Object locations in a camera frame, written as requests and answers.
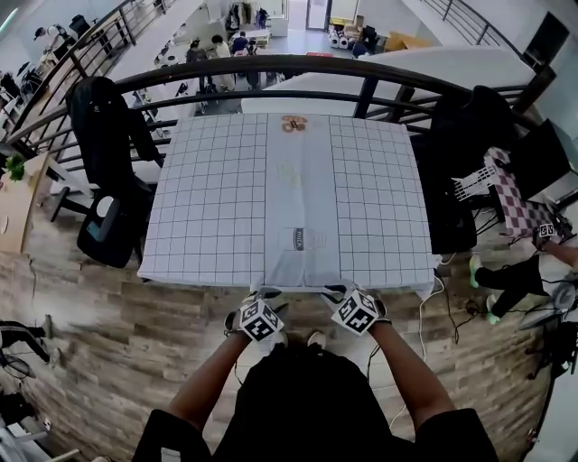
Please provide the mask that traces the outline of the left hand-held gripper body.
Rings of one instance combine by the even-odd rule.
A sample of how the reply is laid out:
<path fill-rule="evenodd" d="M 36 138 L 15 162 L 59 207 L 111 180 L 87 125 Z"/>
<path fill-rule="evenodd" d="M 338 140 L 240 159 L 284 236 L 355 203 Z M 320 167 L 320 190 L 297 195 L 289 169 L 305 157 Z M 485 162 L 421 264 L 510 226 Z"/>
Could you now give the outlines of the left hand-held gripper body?
<path fill-rule="evenodd" d="M 283 319 L 278 318 L 269 300 L 249 300 L 248 295 L 232 310 L 224 321 L 224 335 L 243 332 L 251 341 L 261 342 L 284 328 Z"/>

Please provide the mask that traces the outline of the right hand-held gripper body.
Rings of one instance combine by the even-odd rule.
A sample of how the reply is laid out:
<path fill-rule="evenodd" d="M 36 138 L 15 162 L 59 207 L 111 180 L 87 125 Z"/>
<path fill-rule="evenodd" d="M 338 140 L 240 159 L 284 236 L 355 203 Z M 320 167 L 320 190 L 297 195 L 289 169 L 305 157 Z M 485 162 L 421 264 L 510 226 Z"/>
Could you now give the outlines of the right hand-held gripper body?
<path fill-rule="evenodd" d="M 334 311 L 331 319 L 358 336 L 366 333 L 375 323 L 390 324 L 385 305 L 369 294 L 354 290 L 346 295 Z"/>

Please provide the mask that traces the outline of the person's left forearm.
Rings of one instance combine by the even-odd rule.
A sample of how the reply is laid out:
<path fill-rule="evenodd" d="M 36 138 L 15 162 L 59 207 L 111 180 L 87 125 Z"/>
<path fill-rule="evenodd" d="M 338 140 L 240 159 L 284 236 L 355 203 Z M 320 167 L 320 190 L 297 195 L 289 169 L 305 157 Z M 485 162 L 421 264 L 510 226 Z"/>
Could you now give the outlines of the person's left forearm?
<path fill-rule="evenodd" d="M 226 337 L 172 398 L 167 411 L 202 432 L 228 375 L 249 343 L 250 338 L 242 331 Z"/>

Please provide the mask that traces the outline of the person's right forearm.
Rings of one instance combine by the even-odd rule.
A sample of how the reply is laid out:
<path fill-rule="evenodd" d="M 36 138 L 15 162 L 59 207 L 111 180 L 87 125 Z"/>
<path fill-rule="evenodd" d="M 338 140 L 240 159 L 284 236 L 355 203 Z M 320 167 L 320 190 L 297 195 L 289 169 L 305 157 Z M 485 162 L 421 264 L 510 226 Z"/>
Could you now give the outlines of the person's right forearm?
<path fill-rule="evenodd" d="M 437 376 L 391 324 L 377 321 L 369 333 L 387 360 L 415 431 L 433 416 L 455 410 Z"/>

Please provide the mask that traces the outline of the person in dark shirt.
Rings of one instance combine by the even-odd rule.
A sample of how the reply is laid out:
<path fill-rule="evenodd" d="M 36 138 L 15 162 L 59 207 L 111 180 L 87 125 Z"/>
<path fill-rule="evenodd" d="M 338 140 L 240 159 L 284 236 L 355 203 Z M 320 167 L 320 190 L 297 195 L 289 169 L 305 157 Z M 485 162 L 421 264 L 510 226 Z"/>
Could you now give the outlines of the person in dark shirt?
<path fill-rule="evenodd" d="M 394 436 L 349 359 L 278 347 L 248 372 L 215 450 L 190 423 L 154 410 L 133 462 L 499 462 L 473 409 L 433 416 L 412 441 Z"/>

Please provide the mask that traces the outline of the black metal railing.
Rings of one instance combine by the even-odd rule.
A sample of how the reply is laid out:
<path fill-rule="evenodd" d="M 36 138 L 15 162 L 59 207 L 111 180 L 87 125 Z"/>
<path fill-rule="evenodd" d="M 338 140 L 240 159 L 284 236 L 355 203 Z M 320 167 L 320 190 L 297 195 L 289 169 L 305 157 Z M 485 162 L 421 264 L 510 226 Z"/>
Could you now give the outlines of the black metal railing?
<path fill-rule="evenodd" d="M 18 152 L 24 158 L 37 156 L 40 146 L 47 144 L 48 151 L 60 154 L 69 149 L 68 144 L 55 145 L 55 140 L 70 133 L 64 125 L 68 110 L 64 103 L 57 106 L 44 104 L 35 119 L 29 114 L 37 103 L 43 99 L 51 81 L 61 73 L 71 78 L 74 83 L 88 77 L 75 47 L 67 50 L 63 58 L 51 70 L 38 90 L 32 95 L 23 109 L 14 129 L 0 139 L 4 156 Z M 469 91 L 448 81 L 429 77 L 425 74 L 376 63 L 354 60 L 351 63 L 344 59 L 322 57 L 319 55 L 259 55 L 250 58 L 228 58 L 207 60 L 200 64 L 174 64 L 137 75 L 117 82 L 118 90 L 123 93 L 139 91 L 173 82 L 182 82 L 202 76 L 260 72 L 289 72 L 297 74 L 327 74 L 359 78 L 362 81 L 360 90 L 355 94 L 345 94 L 325 90 L 247 90 L 228 93 L 199 94 L 190 97 L 174 97 L 157 102 L 145 103 L 139 110 L 148 111 L 155 108 L 179 106 L 201 101 L 218 101 L 244 98 L 289 98 L 320 99 L 343 101 L 354 104 L 356 118 L 382 119 L 389 117 L 394 122 L 408 125 L 412 131 L 419 133 L 419 123 L 430 119 L 431 105 L 443 96 L 465 97 Z"/>

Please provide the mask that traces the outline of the purple checkered cloth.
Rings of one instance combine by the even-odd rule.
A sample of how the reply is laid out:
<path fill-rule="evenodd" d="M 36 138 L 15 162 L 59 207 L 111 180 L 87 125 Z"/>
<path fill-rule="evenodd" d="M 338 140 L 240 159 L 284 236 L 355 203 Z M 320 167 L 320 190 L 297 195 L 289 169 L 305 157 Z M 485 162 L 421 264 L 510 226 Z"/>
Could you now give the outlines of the purple checkered cloth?
<path fill-rule="evenodd" d="M 509 164 L 507 152 L 490 148 L 484 156 L 484 164 L 492 172 L 487 188 L 502 225 L 500 236 L 510 239 L 531 237 L 536 229 L 540 230 L 544 226 L 553 236 L 557 234 L 548 208 L 522 199 L 514 174 L 504 168 L 504 165 Z"/>

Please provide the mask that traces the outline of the black jacket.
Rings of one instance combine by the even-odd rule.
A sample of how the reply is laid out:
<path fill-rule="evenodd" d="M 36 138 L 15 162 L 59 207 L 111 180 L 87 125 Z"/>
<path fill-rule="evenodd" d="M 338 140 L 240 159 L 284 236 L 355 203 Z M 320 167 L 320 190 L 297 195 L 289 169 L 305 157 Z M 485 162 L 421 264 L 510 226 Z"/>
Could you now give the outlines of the black jacket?
<path fill-rule="evenodd" d="M 125 186 L 135 176 L 132 150 L 142 161 L 163 162 L 144 116 L 128 107 L 112 80 L 80 80 L 68 91 L 66 107 L 89 182 L 102 189 Z"/>

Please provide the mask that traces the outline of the black monitor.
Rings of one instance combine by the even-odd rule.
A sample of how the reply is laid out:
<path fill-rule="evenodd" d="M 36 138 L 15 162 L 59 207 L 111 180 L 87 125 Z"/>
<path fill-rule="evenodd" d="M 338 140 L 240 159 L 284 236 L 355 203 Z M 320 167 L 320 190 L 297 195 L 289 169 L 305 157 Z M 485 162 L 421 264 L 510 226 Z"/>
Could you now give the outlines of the black monitor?
<path fill-rule="evenodd" d="M 563 198 L 578 187 L 578 151 L 550 119 L 520 139 L 509 154 L 509 170 L 523 200 Z"/>

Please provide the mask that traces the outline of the light wooden desk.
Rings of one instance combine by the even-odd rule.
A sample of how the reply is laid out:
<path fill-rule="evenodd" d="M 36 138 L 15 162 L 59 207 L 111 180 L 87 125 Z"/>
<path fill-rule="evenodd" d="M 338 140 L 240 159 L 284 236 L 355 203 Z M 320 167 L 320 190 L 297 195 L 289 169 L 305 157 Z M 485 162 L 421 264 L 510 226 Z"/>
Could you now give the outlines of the light wooden desk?
<path fill-rule="evenodd" d="M 33 213 L 38 190 L 46 174 L 49 156 L 41 154 L 23 164 L 21 180 L 6 172 L 0 179 L 0 252 L 20 254 Z"/>

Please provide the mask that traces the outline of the green potted plant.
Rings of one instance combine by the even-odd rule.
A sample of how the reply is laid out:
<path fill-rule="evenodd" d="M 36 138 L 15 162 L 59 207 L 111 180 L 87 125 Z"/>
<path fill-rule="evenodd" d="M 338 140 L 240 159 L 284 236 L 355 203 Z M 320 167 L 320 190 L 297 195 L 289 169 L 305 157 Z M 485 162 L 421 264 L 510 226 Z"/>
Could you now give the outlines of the green potted plant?
<path fill-rule="evenodd" d="M 9 174 L 10 180 L 20 181 L 25 176 L 25 162 L 26 160 L 21 154 L 13 154 L 7 158 L 5 168 Z"/>

